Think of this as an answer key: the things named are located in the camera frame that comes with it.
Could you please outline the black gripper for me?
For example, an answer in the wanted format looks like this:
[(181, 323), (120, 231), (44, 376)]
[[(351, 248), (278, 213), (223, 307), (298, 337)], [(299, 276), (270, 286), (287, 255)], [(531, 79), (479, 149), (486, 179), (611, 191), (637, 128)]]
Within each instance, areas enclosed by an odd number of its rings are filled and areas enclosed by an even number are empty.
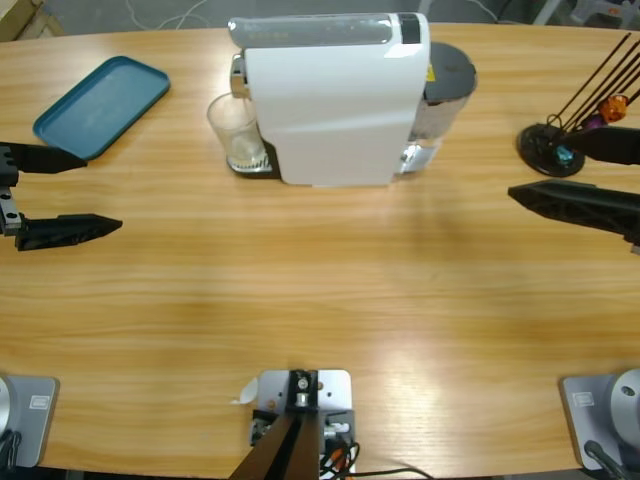
[(21, 215), (9, 187), (16, 186), (19, 173), (57, 174), (84, 168), (88, 162), (62, 149), (20, 143), (1, 143), (0, 211), (1, 234), (15, 237), (18, 251), (74, 246), (104, 237), (123, 222), (97, 214), (59, 215), (29, 219)]

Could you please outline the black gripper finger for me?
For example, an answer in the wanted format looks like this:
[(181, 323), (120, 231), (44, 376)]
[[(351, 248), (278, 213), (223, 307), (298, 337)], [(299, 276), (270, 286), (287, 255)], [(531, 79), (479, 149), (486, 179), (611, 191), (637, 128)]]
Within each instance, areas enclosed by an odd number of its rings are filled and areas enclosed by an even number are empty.
[(625, 127), (581, 130), (569, 135), (569, 147), (596, 161), (638, 165), (639, 134)]
[(639, 254), (639, 195), (564, 180), (509, 187), (508, 195), (544, 218), (620, 235)]

